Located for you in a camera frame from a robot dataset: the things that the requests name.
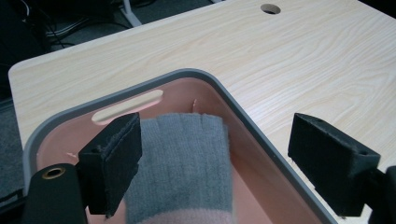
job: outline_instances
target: black clamp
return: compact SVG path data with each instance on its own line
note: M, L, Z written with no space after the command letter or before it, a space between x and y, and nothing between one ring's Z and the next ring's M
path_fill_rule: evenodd
M87 223L93 215L115 214L142 156L140 118L114 119L79 153L79 162L55 164L31 180L22 223Z
M383 174L378 153L322 119L295 114L288 155L338 216L359 217L367 203L369 223L396 223L396 166Z

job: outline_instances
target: brass insert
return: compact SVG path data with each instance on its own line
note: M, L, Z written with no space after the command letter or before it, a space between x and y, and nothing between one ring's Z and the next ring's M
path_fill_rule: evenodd
M63 167L55 167L48 170L46 173L43 174L43 179L54 179L64 174L66 169Z

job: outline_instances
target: desk grommet hole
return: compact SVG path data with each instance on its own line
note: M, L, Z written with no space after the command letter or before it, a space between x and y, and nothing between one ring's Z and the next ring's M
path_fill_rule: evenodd
M263 12L270 14L270 15L276 15L280 13L280 7L273 5L273 4L263 4L261 6L261 9Z

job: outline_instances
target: screw hole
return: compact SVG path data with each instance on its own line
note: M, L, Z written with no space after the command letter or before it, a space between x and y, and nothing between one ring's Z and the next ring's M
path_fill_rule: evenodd
M272 4L264 4L261 7L262 11L270 14L270 15L276 15L280 13L280 7Z
M64 174L66 170L63 167L56 167L48 170L43 174L44 179L54 179Z

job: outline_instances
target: wooden desk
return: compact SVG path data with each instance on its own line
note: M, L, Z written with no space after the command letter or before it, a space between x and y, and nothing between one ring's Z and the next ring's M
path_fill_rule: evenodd
M60 111L191 67L219 79L304 181L287 157L295 112L377 151L384 171L396 164L395 36L393 18L358 1L227 0L15 65L21 141Z

